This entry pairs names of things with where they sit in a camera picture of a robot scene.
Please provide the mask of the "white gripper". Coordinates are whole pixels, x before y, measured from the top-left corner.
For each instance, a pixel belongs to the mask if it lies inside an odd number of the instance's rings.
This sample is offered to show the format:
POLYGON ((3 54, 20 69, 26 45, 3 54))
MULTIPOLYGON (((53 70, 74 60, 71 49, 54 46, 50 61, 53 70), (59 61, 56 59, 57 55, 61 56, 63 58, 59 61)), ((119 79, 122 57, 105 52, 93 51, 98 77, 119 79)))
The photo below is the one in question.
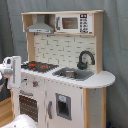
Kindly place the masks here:
POLYGON ((2 66, 3 74, 8 76, 7 88, 19 88, 21 84, 21 57, 6 57, 2 66))

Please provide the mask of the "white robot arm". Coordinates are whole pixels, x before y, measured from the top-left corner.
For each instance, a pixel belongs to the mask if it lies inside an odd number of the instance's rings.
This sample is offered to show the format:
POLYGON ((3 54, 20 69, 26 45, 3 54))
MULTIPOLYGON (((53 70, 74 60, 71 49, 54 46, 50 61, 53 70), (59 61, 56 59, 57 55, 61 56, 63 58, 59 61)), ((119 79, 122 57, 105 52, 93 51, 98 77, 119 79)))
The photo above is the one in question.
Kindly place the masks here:
POLYGON ((6 57, 0 64, 0 91, 5 79, 8 79, 7 88, 19 88, 21 84, 21 57, 6 57))

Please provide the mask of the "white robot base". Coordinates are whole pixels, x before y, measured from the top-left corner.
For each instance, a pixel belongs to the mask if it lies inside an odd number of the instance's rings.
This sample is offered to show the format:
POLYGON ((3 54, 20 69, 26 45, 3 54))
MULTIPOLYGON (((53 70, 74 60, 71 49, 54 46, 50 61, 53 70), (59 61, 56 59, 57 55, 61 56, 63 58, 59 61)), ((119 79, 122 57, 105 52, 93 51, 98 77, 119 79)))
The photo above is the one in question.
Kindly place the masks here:
POLYGON ((35 121, 28 115, 21 114, 17 116, 11 123, 2 128, 37 128, 35 121))

